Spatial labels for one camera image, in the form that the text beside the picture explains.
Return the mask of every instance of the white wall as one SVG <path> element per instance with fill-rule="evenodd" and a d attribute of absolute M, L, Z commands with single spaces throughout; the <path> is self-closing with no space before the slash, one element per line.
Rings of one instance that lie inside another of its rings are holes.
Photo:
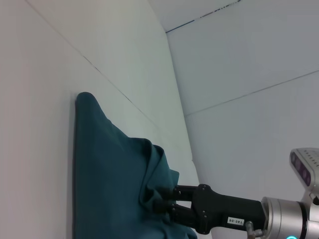
<path fill-rule="evenodd" d="M 0 238 L 72 238 L 74 101 L 197 185 L 166 34 L 146 0 L 0 0 Z"/>
<path fill-rule="evenodd" d="M 319 147 L 318 22 L 316 0 L 243 0 L 168 34 L 201 183 L 301 199 L 288 159 L 292 148 Z"/>
<path fill-rule="evenodd" d="M 234 0 L 149 0 L 165 31 L 183 25 Z"/>

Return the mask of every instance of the label sticker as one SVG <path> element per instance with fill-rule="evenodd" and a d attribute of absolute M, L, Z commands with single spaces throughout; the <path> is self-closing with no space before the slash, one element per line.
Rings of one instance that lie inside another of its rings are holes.
<path fill-rule="evenodd" d="M 244 225 L 244 221 L 245 221 L 244 219 L 228 217 L 227 223 L 243 226 Z"/>

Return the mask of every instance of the metal cylinder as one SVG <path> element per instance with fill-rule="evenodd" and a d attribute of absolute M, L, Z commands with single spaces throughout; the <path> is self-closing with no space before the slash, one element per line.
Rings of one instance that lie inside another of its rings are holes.
<path fill-rule="evenodd" d="M 267 233 L 263 239 L 300 239 L 303 215 L 298 202 L 263 198 Z"/>

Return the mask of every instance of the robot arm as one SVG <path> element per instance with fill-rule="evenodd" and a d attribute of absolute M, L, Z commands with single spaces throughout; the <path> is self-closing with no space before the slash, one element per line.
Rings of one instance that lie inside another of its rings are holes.
<path fill-rule="evenodd" d="M 319 239 L 319 149 L 292 150 L 290 164 L 306 189 L 301 202 L 230 197 L 200 184 L 159 190 L 163 200 L 154 203 L 154 211 L 167 212 L 172 221 L 200 234 L 225 227 L 246 231 L 249 239 Z M 191 208 L 175 201 L 190 201 Z"/>

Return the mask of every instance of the green fabric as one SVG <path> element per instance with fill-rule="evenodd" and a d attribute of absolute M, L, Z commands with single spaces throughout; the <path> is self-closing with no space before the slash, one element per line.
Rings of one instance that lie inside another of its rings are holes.
<path fill-rule="evenodd" d="M 161 199 L 156 188 L 174 187 L 179 176 L 162 148 L 127 137 L 90 93 L 76 99 L 75 133 L 75 239 L 196 238 L 190 228 L 152 212 Z"/>

